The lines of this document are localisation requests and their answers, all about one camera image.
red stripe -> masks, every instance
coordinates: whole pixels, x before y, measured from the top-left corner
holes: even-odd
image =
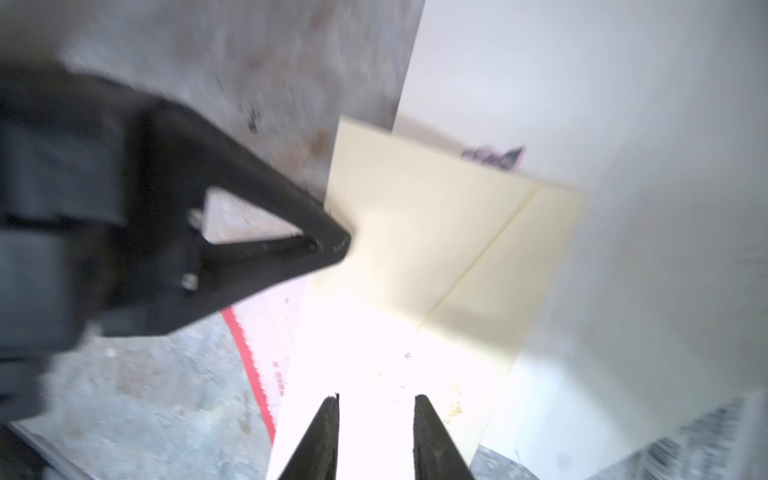
[[[240,322],[237,321],[237,315],[235,309],[228,306],[224,310],[221,310],[221,316],[224,317],[224,321],[227,322],[227,326],[230,327],[232,336],[235,339],[235,345],[240,351],[240,357],[243,359],[243,365],[245,366],[245,373],[248,375],[248,381],[250,382],[250,388],[253,390],[253,395],[256,397],[256,403],[261,410],[261,418],[264,420],[266,426],[266,432],[270,434],[270,442],[275,442],[275,420],[272,418],[272,413],[266,403],[266,393],[261,386],[261,377],[259,376],[259,370],[253,363],[253,354],[245,342],[245,334],[243,333],[243,327]]]

pink cutting mat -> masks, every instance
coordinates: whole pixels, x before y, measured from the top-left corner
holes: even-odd
[[[306,277],[259,292],[221,311],[243,359],[270,441],[283,400]]]

dark stain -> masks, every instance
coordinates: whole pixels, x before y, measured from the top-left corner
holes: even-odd
[[[232,473],[232,464],[229,462],[221,462],[221,465],[219,465],[219,475],[221,478],[234,477]]]
[[[305,142],[291,142],[274,157],[272,165],[295,184],[301,185],[302,172],[309,158],[310,149]]]
[[[248,394],[243,394],[243,397],[245,400],[243,401],[243,405],[245,406],[245,418],[240,420],[237,419],[237,424],[240,426],[240,430],[243,431],[244,434],[250,435],[250,401],[248,399]]]
[[[118,391],[125,395],[141,399],[145,390],[152,385],[154,371],[149,355],[136,355],[126,358],[118,367]]]
[[[78,425],[76,422],[73,422],[69,419],[69,417],[65,417],[66,420],[64,420],[64,428],[65,433],[67,434],[67,438],[69,439],[81,439],[83,436],[83,431],[80,428],[80,425]]]
[[[315,157],[330,155],[332,148],[332,138],[328,130],[316,130],[310,140],[310,152]]]
[[[245,66],[251,71],[258,71],[264,67],[273,55],[273,50],[268,48],[261,48],[259,51],[254,52],[245,60]]]
[[[248,130],[250,130],[250,133],[257,134],[259,133],[259,126],[258,122],[261,120],[261,114],[256,111],[256,108],[251,106],[250,108],[250,115],[248,116]]]
[[[321,0],[315,13],[310,19],[310,31],[316,32],[323,30],[333,18],[333,2],[330,0]]]

black plastic bracket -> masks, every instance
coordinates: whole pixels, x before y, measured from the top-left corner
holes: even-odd
[[[209,187],[302,233],[211,244],[191,221]],[[74,347],[87,320],[108,336],[164,335],[341,261],[349,242],[321,204],[193,110],[0,62],[0,419],[38,404],[33,384],[3,379]]]

triangular cutout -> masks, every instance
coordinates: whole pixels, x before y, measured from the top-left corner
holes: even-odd
[[[206,191],[201,231],[211,243],[238,243],[296,237],[302,230],[223,188]]]

